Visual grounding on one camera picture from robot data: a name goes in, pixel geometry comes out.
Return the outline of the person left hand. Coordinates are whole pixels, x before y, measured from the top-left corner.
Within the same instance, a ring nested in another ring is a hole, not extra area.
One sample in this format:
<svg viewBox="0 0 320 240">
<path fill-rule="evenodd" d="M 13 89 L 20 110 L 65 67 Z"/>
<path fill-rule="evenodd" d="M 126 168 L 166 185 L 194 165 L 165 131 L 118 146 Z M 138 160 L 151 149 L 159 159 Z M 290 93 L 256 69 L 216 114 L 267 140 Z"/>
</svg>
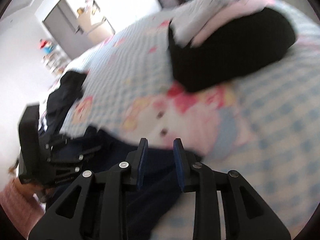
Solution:
<svg viewBox="0 0 320 240">
<path fill-rule="evenodd" d="M 17 191 L 27 200 L 31 200 L 34 197 L 34 194 L 37 194 L 38 192 L 44 192 L 45 196 L 49 196 L 54 193 L 54 188 L 46 188 L 43 187 L 40 184 L 35 183 L 27 183 L 22 184 L 19 180 L 19 178 L 14 179 L 14 185 L 17 189 Z"/>
</svg>

